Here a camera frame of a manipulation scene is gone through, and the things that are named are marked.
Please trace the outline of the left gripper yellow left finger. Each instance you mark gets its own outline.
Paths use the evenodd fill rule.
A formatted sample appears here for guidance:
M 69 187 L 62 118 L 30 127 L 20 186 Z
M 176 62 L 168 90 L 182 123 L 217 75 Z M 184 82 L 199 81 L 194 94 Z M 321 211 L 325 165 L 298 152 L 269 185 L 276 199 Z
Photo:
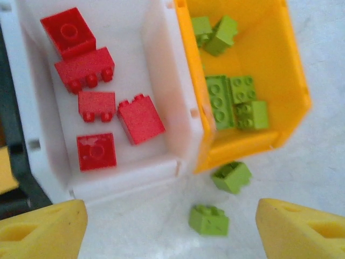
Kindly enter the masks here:
M 1 258 L 77 258 L 87 223 L 77 199 L 4 219 Z

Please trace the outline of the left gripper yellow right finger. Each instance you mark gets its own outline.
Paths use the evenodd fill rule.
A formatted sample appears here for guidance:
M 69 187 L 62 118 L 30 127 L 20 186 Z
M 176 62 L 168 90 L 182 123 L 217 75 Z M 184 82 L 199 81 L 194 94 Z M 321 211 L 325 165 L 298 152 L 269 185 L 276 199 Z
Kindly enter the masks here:
M 260 199 L 256 225 L 267 258 L 344 258 L 344 217 Z

